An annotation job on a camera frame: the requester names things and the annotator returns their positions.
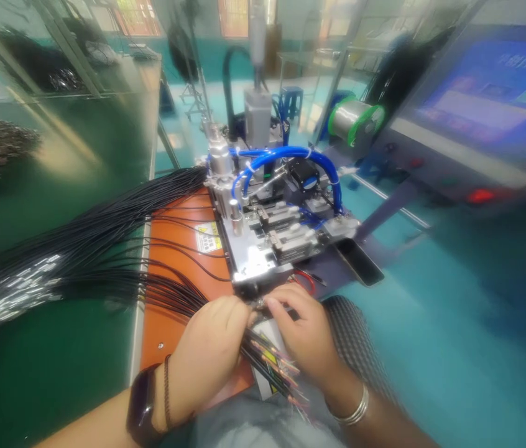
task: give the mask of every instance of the machine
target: machine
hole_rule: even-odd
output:
[[[474,212],[526,201],[526,8],[479,2],[372,150]]]
[[[213,198],[234,290],[261,297],[293,272],[293,264],[352,238],[360,222],[342,206],[338,170],[314,148],[283,145],[282,126],[270,128],[272,98],[262,88],[263,2],[251,2],[254,86],[244,92],[246,141],[228,141],[220,124],[209,141],[206,182]]]

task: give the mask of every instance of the silver bracelet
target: silver bracelet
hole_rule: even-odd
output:
[[[362,398],[361,402],[358,405],[358,408],[353,412],[350,417],[340,418],[333,415],[333,413],[330,411],[331,415],[337,420],[338,423],[344,426],[352,426],[353,424],[357,424],[364,415],[367,412],[367,408],[369,407],[369,390],[366,388],[366,386],[362,386]]]

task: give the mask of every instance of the solder wire spool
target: solder wire spool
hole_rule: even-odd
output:
[[[360,126],[369,127],[370,133],[375,133],[381,127],[385,118],[385,109],[382,106],[371,106],[349,96],[340,101],[331,112],[327,122],[327,130],[331,135],[345,140],[349,146],[354,146],[354,139]]]

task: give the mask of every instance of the bangle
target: bangle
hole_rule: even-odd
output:
[[[344,426],[352,426],[357,424],[367,412],[369,407],[369,390],[365,385],[362,386],[362,398],[358,405],[358,408],[350,415],[350,417],[340,418],[336,417],[330,410],[331,415],[337,420],[338,423]]]
[[[172,418],[170,417],[170,388],[168,386],[168,360],[171,355],[167,355],[164,361],[164,410],[165,426],[170,431],[172,429]]]

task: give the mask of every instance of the red light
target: red light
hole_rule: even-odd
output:
[[[425,160],[422,157],[417,157],[410,161],[410,166],[413,168],[420,168],[425,163]]]
[[[475,204],[489,202],[495,198],[495,193],[491,190],[478,189],[466,196],[466,201]]]

